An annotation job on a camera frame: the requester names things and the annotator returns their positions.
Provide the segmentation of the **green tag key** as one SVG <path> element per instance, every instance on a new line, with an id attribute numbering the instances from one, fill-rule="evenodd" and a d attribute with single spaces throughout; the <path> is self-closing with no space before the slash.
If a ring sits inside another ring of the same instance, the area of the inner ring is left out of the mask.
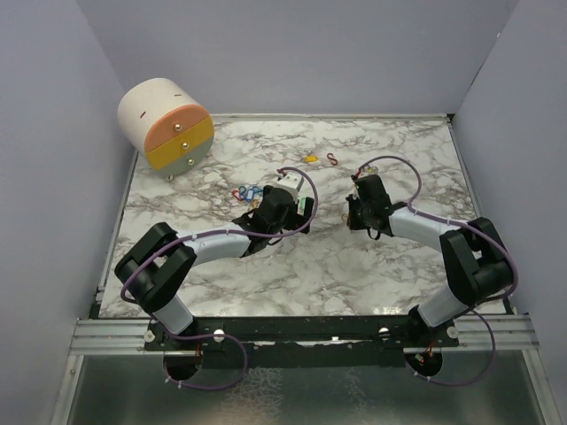
<path id="1" fill-rule="evenodd" d="M 303 197 L 299 200 L 298 213 L 300 215 L 305 215 L 306 207 L 307 207 L 307 197 Z"/>

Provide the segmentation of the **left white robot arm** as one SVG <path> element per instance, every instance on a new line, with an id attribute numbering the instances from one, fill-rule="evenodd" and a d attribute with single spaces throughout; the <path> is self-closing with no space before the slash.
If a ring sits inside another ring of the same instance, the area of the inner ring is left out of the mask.
<path id="1" fill-rule="evenodd" d="M 189 271 L 218 259 L 252 256 L 271 240 L 308 233 L 318 196 L 304 211 L 289 189 L 267 186 L 260 205 L 221 228 L 179 236 L 166 222 L 153 225 L 114 268 L 122 297 L 142 308 L 165 329 L 176 349 L 195 341 L 194 316 L 177 295 Z"/>

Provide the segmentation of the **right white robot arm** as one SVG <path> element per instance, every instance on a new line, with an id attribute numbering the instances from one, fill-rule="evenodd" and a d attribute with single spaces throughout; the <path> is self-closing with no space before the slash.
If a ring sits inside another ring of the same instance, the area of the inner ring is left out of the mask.
<path id="1" fill-rule="evenodd" d="M 517 268 L 489 219 L 450 220 L 418 212 L 408 203 L 394 204 L 379 176 L 352 179 L 354 193 L 346 198 L 351 230 L 365 230 L 374 240 L 383 235 L 408 239 L 442 256 L 447 285 L 408 314 L 413 344 L 430 344 L 440 326 L 517 284 Z"/>

